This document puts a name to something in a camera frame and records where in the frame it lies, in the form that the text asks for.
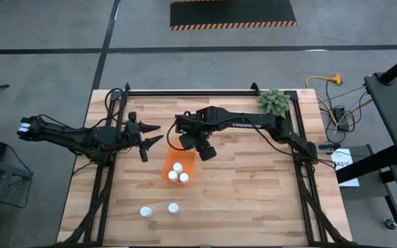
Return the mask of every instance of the butcher block tabletop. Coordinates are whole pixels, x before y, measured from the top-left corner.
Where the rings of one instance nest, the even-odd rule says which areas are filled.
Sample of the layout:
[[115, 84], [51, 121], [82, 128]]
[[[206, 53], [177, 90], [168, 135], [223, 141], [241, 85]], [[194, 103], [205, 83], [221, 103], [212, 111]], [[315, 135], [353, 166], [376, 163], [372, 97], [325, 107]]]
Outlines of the butcher block tabletop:
[[[325, 142], [315, 91], [296, 91], [307, 140]], [[93, 126], [106, 117], [103, 101], [107, 92], [93, 91], [85, 126]], [[161, 126], [143, 138], [166, 136], [175, 114], [208, 106], [224, 107], [231, 112], [258, 112], [255, 96], [129, 96], [124, 119], [128, 112], [135, 111], [139, 121]], [[265, 134], [277, 148], [290, 152], [289, 145], [278, 144]], [[170, 140], [178, 140], [178, 134], [171, 132]], [[197, 155], [188, 185], [161, 179], [168, 151], [165, 137], [150, 148], [146, 163], [141, 162], [138, 148], [119, 153], [103, 244], [307, 245], [292, 157], [272, 149], [251, 129], [227, 128], [215, 132], [210, 143], [217, 156], [203, 162]], [[88, 159], [80, 156], [74, 169], [87, 163]], [[322, 163], [315, 168], [321, 208], [335, 228], [352, 240], [334, 170]], [[57, 241], [65, 240], [88, 212], [95, 174], [96, 165], [89, 165], [72, 177]], [[171, 214], [167, 210], [170, 203], [177, 203], [180, 212]], [[140, 208], [144, 206], [153, 209], [151, 218], [140, 216]], [[319, 240], [315, 215], [311, 213], [315, 239]], [[99, 215], [100, 211], [94, 221], [94, 240]]]

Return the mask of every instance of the small white cylinder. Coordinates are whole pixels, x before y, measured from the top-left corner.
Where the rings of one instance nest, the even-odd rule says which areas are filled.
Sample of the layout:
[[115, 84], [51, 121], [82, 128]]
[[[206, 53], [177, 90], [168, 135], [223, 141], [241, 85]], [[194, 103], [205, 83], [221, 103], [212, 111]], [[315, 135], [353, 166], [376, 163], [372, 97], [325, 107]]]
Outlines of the small white cylinder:
[[172, 166], [172, 169], [173, 169], [175, 172], [177, 172], [177, 174], [180, 174], [180, 173], [183, 172], [183, 166], [182, 166], [182, 164], [180, 164], [180, 163], [175, 163], [175, 164]]
[[190, 180], [190, 177], [186, 173], [180, 174], [180, 182], [187, 183]]
[[141, 215], [144, 218], [149, 218], [152, 216], [152, 209], [150, 209], [149, 207], [142, 207], [141, 208]]
[[179, 212], [179, 206], [176, 204], [176, 203], [171, 203], [169, 206], [168, 206], [168, 211], [171, 213], [171, 214], [177, 214], [178, 212]]
[[170, 173], [168, 173], [168, 178], [170, 180], [177, 180], [177, 178], [179, 178], [179, 175], [175, 171], [170, 171]]

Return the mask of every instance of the wheel caster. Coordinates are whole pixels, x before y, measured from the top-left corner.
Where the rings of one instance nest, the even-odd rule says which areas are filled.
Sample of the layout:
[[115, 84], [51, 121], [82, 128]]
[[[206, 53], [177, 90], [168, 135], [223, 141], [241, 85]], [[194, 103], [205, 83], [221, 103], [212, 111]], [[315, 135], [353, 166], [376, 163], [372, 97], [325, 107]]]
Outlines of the wheel caster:
[[384, 220], [384, 223], [385, 223], [385, 226], [386, 226], [388, 229], [390, 229], [390, 230], [395, 230], [396, 227], [397, 227], [397, 224], [396, 224], [396, 222], [394, 221], [393, 218]]

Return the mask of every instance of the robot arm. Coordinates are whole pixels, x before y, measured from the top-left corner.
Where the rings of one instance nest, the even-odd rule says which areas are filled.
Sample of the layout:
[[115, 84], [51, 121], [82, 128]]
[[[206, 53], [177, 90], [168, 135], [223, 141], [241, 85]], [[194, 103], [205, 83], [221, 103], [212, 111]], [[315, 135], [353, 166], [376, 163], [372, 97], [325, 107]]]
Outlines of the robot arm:
[[48, 141], [68, 148], [71, 152], [85, 154], [95, 163], [104, 162], [111, 153], [138, 146], [143, 162], [148, 160], [146, 151], [163, 137], [155, 136], [142, 140], [141, 132], [151, 132], [160, 128], [156, 125], [137, 123], [136, 113], [130, 112], [122, 132], [115, 127], [71, 128], [67, 125], [49, 123], [41, 116], [22, 118], [18, 129], [19, 138], [25, 141]]
[[215, 149], [207, 141], [212, 132], [228, 127], [266, 130], [276, 142], [289, 144], [301, 159], [315, 163], [316, 147], [292, 131], [289, 121], [272, 114], [246, 114], [228, 112], [222, 107], [206, 107], [195, 114], [186, 112], [176, 115], [176, 133], [182, 134], [180, 142], [185, 149], [195, 148], [206, 161], [216, 156]]

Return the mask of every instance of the gray floor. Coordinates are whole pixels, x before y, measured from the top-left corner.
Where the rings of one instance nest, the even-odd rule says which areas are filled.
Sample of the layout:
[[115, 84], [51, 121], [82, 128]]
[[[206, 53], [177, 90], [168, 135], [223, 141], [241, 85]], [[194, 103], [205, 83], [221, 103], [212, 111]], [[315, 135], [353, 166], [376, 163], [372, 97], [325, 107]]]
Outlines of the gray floor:
[[[110, 47], [191, 45], [378, 45], [397, 44], [397, 1], [291, 0], [298, 27], [290, 29], [169, 31], [169, 1], [123, 0]], [[100, 48], [113, 0], [0, 1], [0, 49]], [[98, 54], [0, 55], [0, 141], [11, 144], [34, 171], [25, 209], [4, 207], [0, 247], [31, 247], [55, 241], [68, 190], [74, 156], [47, 143], [17, 138], [23, 116], [48, 114], [80, 126], [90, 97]], [[397, 62], [397, 50], [342, 52], [224, 52], [177, 54], [110, 54], [101, 89], [299, 88], [312, 75], [341, 73], [344, 84], [329, 93], [359, 87], [366, 74]], [[311, 81], [325, 97], [325, 83]], [[346, 107], [363, 91], [334, 100]], [[363, 109], [356, 131], [344, 146], [371, 144], [374, 151], [391, 145], [373, 104]], [[12, 156], [7, 161], [17, 164]], [[397, 189], [393, 188], [397, 198]], [[8, 200], [22, 203], [25, 187]], [[397, 247], [397, 229], [386, 229], [383, 198], [344, 199], [354, 241]]]

